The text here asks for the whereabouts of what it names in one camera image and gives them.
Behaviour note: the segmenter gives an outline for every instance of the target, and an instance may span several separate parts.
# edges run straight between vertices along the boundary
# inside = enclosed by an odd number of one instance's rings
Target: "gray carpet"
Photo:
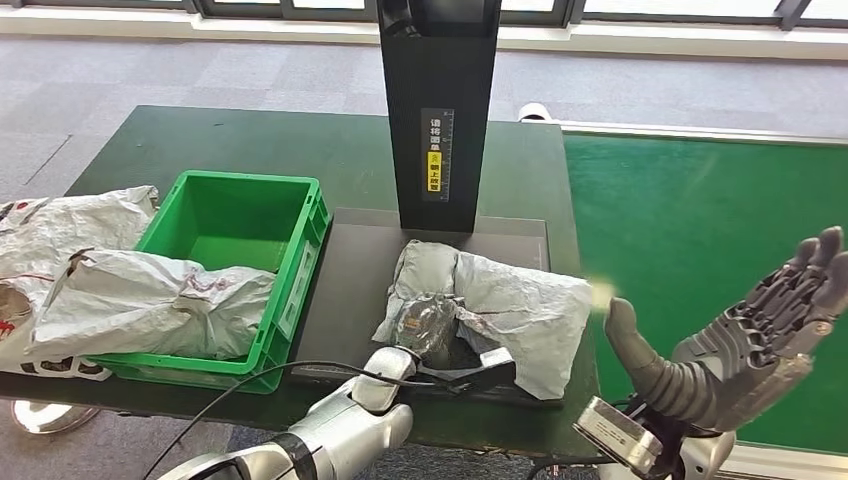
[[[576,121],[848,137],[840,64],[500,52],[490,117],[514,120],[531,101]],[[0,201],[64,193],[139,104],[386,114],[374,47],[0,36]],[[0,478],[136,478],[182,425],[103,412],[77,431],[33,437],[0,402]],[[269,436],[201,425],[167,463]],[[366,475],[518,479],[529,465],[407,446]]]

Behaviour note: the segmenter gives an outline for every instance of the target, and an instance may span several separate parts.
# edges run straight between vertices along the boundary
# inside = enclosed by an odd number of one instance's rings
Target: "black electronic device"
[[[378,0],[404,229],[471,233],[500,0]]]
[[[524,268],[550,271],[547,228],[541,220],[482,216],[472,235],[404,230],[397,212],[337,208],[312,281],[304,318],[298,325],[290,360],[326,360],[362,365],[382,344],[371,340],[386,313],[386,289],[395,264],[410,240],[439,242]],[[450,363],[441,370],[476,368],[478,355],[465,340],[453,338]],[[289,378],[338,386],[353,375],[334,367],[298,367]],[[427,390],[418,395],[450,395]],[[562,400],[541,401],[512,382],[464,398],[531,407],[561,407]]]

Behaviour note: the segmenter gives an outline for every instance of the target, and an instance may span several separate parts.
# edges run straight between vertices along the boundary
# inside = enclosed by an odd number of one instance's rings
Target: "dark green table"
[[[556,126],[493,123],[481,182],[483,215],[547,221],[553,271],[579,273],[576,233]],[[384,117],[139,107],[68,191],[100,193],[141,184],[164,194],[187,169],[318,178],[330,209],[397,209],[388,120]],[[542,455],[587,455],[572,429],[597,394],[594,345],[577,353],[566,407],[539,409],[416,399],[414,442]],[[210,418],[281,429],[328,393],[284,380],[271,395],[240,394]],[[94,405],[139,414],[194,415],[218,392],[124,381],[102,383],[0,375],[0,396]]]

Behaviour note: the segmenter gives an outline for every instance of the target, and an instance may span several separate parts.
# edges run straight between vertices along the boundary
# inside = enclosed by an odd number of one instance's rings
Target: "gray plastic package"
[[[589,317],[588,282],[413,240],[398,258],[386,317],[372,339],[390,343],[404,303],[428,293],[463,298],[459,335],[467,339],[472,330],[506,347],[516,362],[516,385],[541,400],[564,395]],[[469,344],[478,353],[490,348]]]
[[[509,350],[515,384],[540,400],[562,398],[589,318],[592,291],[581,278],[459,255],[459,319]]]
[[[156,214],[156,188],[0,204],[0,371],[104,380],[83,358],[27,355],[35,317],[68,257],[85,248],[132,249]]]
[[[391,343],[395,319],[404,303],[422,294],[454,293],[453,272],[459,250],[441,243],[410,241],[398,257],[394,282],[389,286],[386,316],[372,340]]]
[[[275,278],[247,267],[207,272],[142,252],[83,251],[54,283],[26,350],[39,357],[246,355]]]

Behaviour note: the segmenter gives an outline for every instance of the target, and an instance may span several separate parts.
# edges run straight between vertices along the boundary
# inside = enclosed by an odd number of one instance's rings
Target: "green table surface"
[[[560,129],[489,126],[478,211],[544,219],[552,270],[579,273],[577,239]],[[164,195],[187,169],[318,178],[327,206],[397,209],[385,117],[239,110],[138,107],[68,195],[141,184]],[[138,414],[192,416],[219,392],[125,381],[45,379],[0,374],[0,396],[94,405]],[[210,418],[281,429],[328,393],[284,379],[271,395],[236,394]],[[598,393],[594,343],[587,329],[572,368],[565,407],[528,408],[416,397],[413,442],[471,449],[504,448],[534,455],[587,455],[572,429]]]
[[[583,273],[633,302],[657,350],[700,330],[803,238],[848,227],[848,148],[565,135]],[[631,391],[601,322],[601,391]],[[815,371],[739,432],[743,441],[848,453],[848,325]]]

